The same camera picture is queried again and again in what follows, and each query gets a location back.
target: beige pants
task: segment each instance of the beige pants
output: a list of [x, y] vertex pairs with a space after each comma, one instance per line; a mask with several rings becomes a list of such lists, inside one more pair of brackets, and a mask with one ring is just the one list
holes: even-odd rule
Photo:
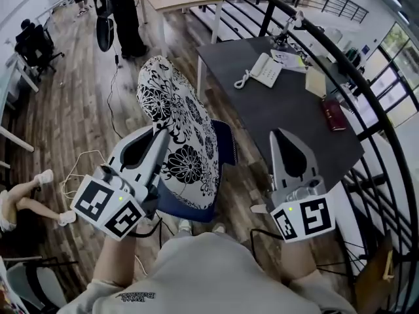
[[10, 223], [3, 216], [3, 202], [7, 199], [7, 191], [0, 193], [0, 228], [3, 232], [11, 232], [16, 228], [16, 223]]

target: curved handrail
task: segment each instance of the curved handrail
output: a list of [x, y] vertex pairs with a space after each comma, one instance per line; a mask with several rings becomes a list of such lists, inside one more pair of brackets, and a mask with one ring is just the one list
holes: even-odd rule
[[[280, 0], [267, 0], [269, 3], [272, 3], [275, 7], [279, 8], [282, 12], [286, 13], [286, 15], [293, 17], [296, 14], [296, 11]], [[283, 25], [281, 25], [279, 22], [277, 22], [275, 19], [271, 18], [271, 21], [273, 21], [277, 26], [280, 26], [283, 28]], [[372, 110], [374, 111], [378, 121], [381, 124], [382, 129], [384, 130], [384, 133], [386, 134], [386, 137], [388, 139], [388, 143], [390, 144], [393, 153], [396, 158], [397, 165], [399, 166], [399, 170], [401, 173], [401, 178], [403, 180], [403, 184], [405, 186], [405, 192], [408, 202], [408, 208], [409, 208], [409, 214], [410, 214], [410, 225], [411, 225], [411, 241], [412, 241], [412, 247], [410, 249], [410, 256], [411, 257], [417, 257], [418, 256], [418, 213], [416, 208], [416, 197], [414, 194], [414, 187], [412, 183], [412, 178], [410, 176], [410, 171], [407, 166], [407, 161], [405, 158], [405, 155], [403, 153], [403, 149], [401, 148], [401, 144], [397, 138], [397, 135], [395, 133], [395, 130], [388, 119], [386, 113], [384, 112], [383, 108], [381, 107], [381, 104], [369, 88], [369, 85], [367, 84], [367, 81], [362, 77], [362, 75], [359, 73], [359, 71], [353, 66], [352, 63], [346, 58], [346, 56], [340, 51], [339, 48], [335, 46], [335, 44], [327, 38], [314, 24], [312, 24], [308, 20], [302, 21], [302, 27], [309, 32], [326, 50], [329, 51], [329, 53], [332, 54], [332, 56], [336, 59], [338, 64], [343, 67], [343, 69], [347, 72], [349, 77], [355, 82], [358, 89], [361, 91], [361, 93], [365, 96], [365, 99], [369, 102], [369, 105], [371, 106]], [[328, 72], [327, 68], [322, 64], [321, 61], [318, 60], [318, 58], [308, 49], [304, 43], [302, 43], [298, 37], [296, 37], [292, 32], [289, 32], [289, 36], [297, 42], [298, 45], [300, 45], [304, 51], [306, 51], [312, 59], [321, 67], [323, 72], [331, 79], [331, 81], [334, 83], [334, 85], [337, 87], [338, 91], [341, 93], [347, 104], [350, 106], [351, 110], [353, 110], [355, 116], [359, 120], [359, 123], [361, 124], [361, 127], [366, 130], [367, 127], [356, 110], [354, 104], [351, 102], [350, 98], [346, 94], [346, 92], [343, 91], [343, 89], [340, 87], [340, 85], [334, 80], [334, 78], [331, 76], [330, 72]], [[397, 204], [395, 203], [395, 195], [393, 192], [393, 189], [391, 188], [390, 184], [390, 178], [388, 176], [388, 172], [385, 168], [384, 162], [382, 158], [379, 156], [380, 153], [378, 151], [378, 148], [375, 144], [374, 139], [369, 136], [368, 137], [372, 148], [374, 152], [377, 155], [378, 162], [380, 163], [380, 166], [383, 170], [383, 175], [386, 178], [386, 181], [389, 186], [390, 196], [392, 199], [392, 202], [394, 202], [393, 208], [395, 209], [395, 215], [396, 218], [398, 218], [398, 210], [397, 210]], [[397, 235], [400, 237], [401, 235], [400, 230], [400, 222], [398, 221], [397, 225]], [[401, 241], [399, 240], [399, 248], [401, 253]], [[412, 291], [412, 285], [414, 281], [414, 275], [416, 272], [416, 264], [411, 264], [410, 266], [410, 273], [409, 273], [409, 280], [408, 285], [405, 293], [405, 301], [403, 302], [402, 306], [402, 312], [406, 310], [407, 302], [409, 300], [409, 296]]]

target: person's hand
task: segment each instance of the person's hand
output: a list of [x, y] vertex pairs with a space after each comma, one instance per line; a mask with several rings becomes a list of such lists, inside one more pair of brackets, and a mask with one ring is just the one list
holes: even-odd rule
[[309, 242], [282, 243], [282, 276], [285, 281], [303, 278], [316, 270]]

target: black pants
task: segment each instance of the black pants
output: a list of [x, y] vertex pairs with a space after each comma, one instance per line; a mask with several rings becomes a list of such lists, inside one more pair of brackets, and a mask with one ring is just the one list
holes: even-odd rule
[[139, 23], [134, 0], [115, 0], [113, 17], [117, 23], [122, 55], [143, 55], [146, 47], [138, 34]]

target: red notebook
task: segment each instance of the red notebook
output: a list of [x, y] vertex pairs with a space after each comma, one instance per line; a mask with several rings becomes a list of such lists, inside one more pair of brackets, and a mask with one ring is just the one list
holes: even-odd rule
[[321, 100], [321, 108], [332, 131], [345, 130], [347, 121], [339, 102], [335, 99]]

